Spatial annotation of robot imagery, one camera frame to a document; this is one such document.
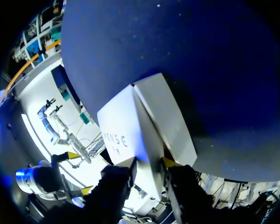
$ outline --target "white panel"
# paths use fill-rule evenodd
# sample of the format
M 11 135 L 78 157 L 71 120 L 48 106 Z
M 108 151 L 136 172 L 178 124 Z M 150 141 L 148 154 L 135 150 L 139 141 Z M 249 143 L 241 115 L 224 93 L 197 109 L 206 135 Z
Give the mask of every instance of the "white panel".
M 197 154 L 182 113 L 161 73 L 135 83 L 134 89 L 176 162 L 192 166 Z
M 37 75 L 18 96 L 21 100 L 23 110 L 29 118 L 36 135 L 41 140 L 43 146 L 47 148 L 51 154 L 62 154 L 67 151 L 75 151 L 70 146 L 51 144 L 50 140 L 52 137 L 37 116 L 37 112 L 45 105 L 47 99 L 51 100 L 52 98 L 55 98 L 56 102 L 47 110 L 46 114 L 49 115 L 56 106 L 63 105 L 57 114 L 61 116 L 66 125 L 70 125 L 69 133 L 72 132 L 76 135 L 81 128 L 77 138 L 81 140 L 84 146 L 87 146 L 100 133 L 100 129 L 96 124 L 82 125 L 83 122 L 72 101 L 64 101 L 57 89 L 50 71 L 58 66 L 60 62 L 61 60 L 53 63 Z M 66 135 L 63 133 L 63 128 L 53 119 L 48 119 L 48 121 L 51 123 L 52 127 L 59 132 L 61 138 L 65 139 Z M 78 164 L 80 159 L 71 160 L 71 162 L 73 164 Z M 83 162 L 77 169 L 73 169 L 68 162 L 62 163 L 63 168 L 86 186 L 97 185 L 98 181 L 101 179 L 100 172 L 106 165 L 107 163 L 100 155 L 94 158 L 91 164 Z
M 136 156 L 135 184 L 160 200 L 163 144 L 131 85 L 98 112 L 98 122 L 112 162 L 117 164 Z

